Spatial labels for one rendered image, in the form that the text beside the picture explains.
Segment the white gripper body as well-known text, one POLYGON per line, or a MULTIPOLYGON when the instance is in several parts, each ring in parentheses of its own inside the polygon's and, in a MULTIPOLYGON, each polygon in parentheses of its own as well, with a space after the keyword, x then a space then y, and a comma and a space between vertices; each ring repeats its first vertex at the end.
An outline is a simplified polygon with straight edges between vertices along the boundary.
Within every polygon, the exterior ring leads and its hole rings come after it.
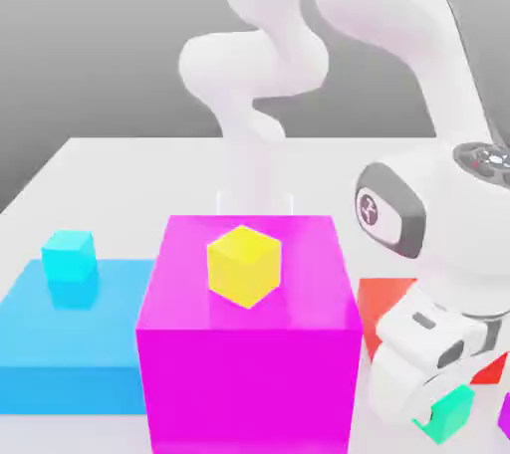
POLYGON ((372 360, 369 405, 387 423, 426 423, 432 405, 463 384, 468 385, 468 373, 461 364, 425 370, 383 343, 372 360))

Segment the large blue box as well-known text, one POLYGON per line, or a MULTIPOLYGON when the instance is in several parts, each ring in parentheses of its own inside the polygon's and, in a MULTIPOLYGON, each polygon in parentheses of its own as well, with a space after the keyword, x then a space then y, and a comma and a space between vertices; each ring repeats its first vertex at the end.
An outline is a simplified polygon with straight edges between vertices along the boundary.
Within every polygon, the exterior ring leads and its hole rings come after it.
POLYGON ((145 413, 135 324, 153 263, 98 266, 88 309, 55 307, 39 260, 0 301, 0 415, 145 413))

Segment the small cyan cube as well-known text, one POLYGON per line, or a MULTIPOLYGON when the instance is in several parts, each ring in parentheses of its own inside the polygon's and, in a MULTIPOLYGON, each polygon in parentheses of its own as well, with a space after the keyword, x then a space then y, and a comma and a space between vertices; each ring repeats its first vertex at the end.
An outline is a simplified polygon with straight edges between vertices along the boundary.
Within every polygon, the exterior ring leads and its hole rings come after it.
POLYGON ((49 282, 82 283, 97 270, 91 231, 57 230, 43 245, 41 255, 49 282))

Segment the large magenta box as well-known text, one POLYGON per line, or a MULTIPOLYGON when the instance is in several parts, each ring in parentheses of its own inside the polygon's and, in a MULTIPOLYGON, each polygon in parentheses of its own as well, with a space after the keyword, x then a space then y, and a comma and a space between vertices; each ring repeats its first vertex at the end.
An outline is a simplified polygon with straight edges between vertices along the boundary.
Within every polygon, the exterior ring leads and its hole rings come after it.
POLYGON ((170 217, 135 333, 153 454, 348 454, 362 323, 331 217, 170 217), (208 287, 240 225, 283 248, 251 309, 208 287))

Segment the small green cube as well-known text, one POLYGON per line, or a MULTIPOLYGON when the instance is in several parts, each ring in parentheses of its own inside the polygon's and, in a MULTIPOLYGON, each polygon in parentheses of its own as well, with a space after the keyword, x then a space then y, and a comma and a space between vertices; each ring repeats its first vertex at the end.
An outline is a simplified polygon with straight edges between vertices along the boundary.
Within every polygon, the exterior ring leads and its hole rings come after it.
POLYGON ((474 391, 468 385, 460 385, 434 403, 429 420, 412 422, 437 445, 443 444, 462 428, 469 419, 474 391))

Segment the small yellow cube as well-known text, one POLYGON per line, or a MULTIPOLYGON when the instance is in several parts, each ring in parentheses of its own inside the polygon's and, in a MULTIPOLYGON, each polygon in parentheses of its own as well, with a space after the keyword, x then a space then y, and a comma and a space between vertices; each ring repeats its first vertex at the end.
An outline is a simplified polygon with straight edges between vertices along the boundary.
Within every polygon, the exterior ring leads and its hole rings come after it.
POLYGON ((238 225, 207 245, 209 290, 252 309, 280 286, 282 243, 238 225))

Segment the small purple cube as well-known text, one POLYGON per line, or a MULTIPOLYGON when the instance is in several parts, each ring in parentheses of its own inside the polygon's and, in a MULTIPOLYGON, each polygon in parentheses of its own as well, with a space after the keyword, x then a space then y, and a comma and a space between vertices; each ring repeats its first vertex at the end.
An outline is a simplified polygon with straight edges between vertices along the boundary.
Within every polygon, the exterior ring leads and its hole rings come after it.
POLYGON ((510 441, 510 392, 507 392, 504 396, 497 424, 501 432, 510 441))

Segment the large red box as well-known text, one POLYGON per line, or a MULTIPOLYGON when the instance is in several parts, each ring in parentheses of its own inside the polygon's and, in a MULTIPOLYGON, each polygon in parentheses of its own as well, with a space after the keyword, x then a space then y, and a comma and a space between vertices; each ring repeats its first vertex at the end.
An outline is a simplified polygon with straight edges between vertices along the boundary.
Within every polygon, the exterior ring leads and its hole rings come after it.
MULTIPOLYGON (((413 278, 365 278, 360 279, 358 309, 363 324, 363 335, 370 360, 373 360, 382 343, 376 332, 380 318, 388 312, 413 286, 413 278)), ((505 368, 507 352, 477 372, 472 385, 498 384, 505 368)))

